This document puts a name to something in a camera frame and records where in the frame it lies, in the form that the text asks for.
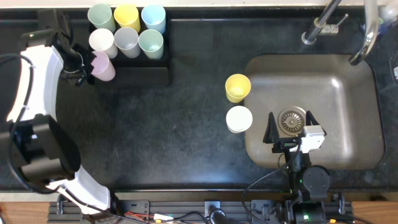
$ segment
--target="wooden floor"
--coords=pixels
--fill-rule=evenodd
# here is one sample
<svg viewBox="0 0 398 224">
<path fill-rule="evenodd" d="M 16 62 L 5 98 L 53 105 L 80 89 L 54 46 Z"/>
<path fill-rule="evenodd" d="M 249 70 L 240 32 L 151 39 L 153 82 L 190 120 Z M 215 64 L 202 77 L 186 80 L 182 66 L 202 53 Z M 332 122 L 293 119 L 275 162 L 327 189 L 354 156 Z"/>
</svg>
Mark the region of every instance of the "wooden floor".
<svg viewBox="0 0 398 224">
<path fill-rule="evenodd" d="M 353 202 L 357 217 L 374 224 L 398 223 L 398 202 Z M 0 214 L 6 224 L 44 224 L 48 202 L 0 202 Z"/>
</svg>

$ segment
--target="faucet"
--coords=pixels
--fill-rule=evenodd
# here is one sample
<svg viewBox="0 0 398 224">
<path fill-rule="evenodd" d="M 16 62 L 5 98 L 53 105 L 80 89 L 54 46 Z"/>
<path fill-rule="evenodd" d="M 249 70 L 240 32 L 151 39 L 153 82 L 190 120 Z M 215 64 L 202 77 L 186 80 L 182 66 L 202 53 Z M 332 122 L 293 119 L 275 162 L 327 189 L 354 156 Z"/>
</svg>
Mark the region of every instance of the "faucet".
<svg viewBox="0 0 398 224">
<path fill-rule="evenodd" d="M 321 16 L 313 21 L 308 32 L 302 34 L 302 40 L 305 44 L 314 44 L 317 40 L 318 35 L 325 34 L 325 29 L 329 30 L 326 34 L 337 34 L 338 26 L 348 17 L 346 15 L 337 25 L 327 25 L 326 22 L 330 15 L 337 8 L 341 0 L 332 0 Z M 358 50 L 358 53 L 352 55 L 348 62 L 351 65 L 359 64 L 368 54 L 370 53 L 379 31 L 379 13 L 377 11 L 376 0 L 364 0 L 365 15 L 366 15 L 366 31 L 365 38 L 362 47 Z"/>
</svg>

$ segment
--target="black countertop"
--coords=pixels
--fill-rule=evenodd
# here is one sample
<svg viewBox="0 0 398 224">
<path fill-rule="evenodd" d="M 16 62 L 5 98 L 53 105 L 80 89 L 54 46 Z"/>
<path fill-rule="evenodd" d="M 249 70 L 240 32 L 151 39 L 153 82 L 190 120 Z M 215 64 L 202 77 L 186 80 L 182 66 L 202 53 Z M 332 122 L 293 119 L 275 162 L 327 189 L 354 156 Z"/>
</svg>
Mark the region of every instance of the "black countertop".
<svg viewBox="0 0 398 224">
<path fill-rule="evenodd" d="M 86 9 L 68 12 L 75 42 L 87 47 Z M 249 158 L 244 133 L 228 131 L 225 115 L 235 104 L 226 99 L 225 80 L 243 73 L 258 55 L 352 54 L 363 41 L 358 25 L 364 15 L 362 9 L 340 8 L 331 22 L 346 12 L 350 17 L 338 35 L 319 37 L 308 46 L 300 36 L 321 13 L 317 8 L 168 9 L 170 86 L 104 90 L 60 82 L 58 122 L 80 148 L 83 167 L 110 189 L 242 189 L 271 170 Z M 21 34 L 37 30 L 35 11 L 1 14 L 0 53 L 17 53 Z M 398 189 L 398 86 L 392 79 L 392 68 L 398 66 L 398 29 L 379 39 L 366 60 L 376 77 L 386 156 L 375 169 L 331 170 L 332 190 Z M 19 62 L 3 64 L 0 74 L 4 131 L 17 91 Z M 4 152 L 0 170 L 0 190 L 24 190 L 9 172 Z M 261 189 L 289 186 L 280 173 L 264 180 Z"/>
</svg>

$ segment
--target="drain strainer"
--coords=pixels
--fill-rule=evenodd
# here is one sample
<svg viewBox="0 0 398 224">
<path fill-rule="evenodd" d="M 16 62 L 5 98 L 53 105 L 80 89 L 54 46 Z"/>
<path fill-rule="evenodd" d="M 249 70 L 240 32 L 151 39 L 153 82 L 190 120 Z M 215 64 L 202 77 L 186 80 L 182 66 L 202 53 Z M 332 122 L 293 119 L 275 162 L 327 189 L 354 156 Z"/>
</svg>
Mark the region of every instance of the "drain strainer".
<svg viewBox="0 0 398 224">
<path fill-rule="evenodd" d="M 290 106 L 279 114 L 279 127 L 291 136 L 298 134 L 305 124 L 305 111 L 298 106 Z"/>
</svg>

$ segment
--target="sink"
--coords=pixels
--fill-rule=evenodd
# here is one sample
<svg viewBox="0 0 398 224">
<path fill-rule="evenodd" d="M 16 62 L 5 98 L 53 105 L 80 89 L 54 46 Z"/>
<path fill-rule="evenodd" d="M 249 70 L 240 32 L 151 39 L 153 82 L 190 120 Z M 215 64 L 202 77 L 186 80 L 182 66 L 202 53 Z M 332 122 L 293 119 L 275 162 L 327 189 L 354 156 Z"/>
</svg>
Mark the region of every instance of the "sink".
<svg viewBox="0 0 398 224">
<path fill-rule="evenodd" d="M 262 55 L 250 60 L 244 74 L 252 88 L 244 105 L 253 124 L 245 143 L 257 165 L 276 168 L 280 155 L 262 142 L 268 114 L 274 113 L 283 138 L 301 132 L 305 111 L 310 110 L 327 132 L 322 147 L 310 152 L 313 165 L 377 166 L 385 146 L 373 71 L 366 62 L 352 66 L 348 59 L 349 55 Z"/>
</svg>

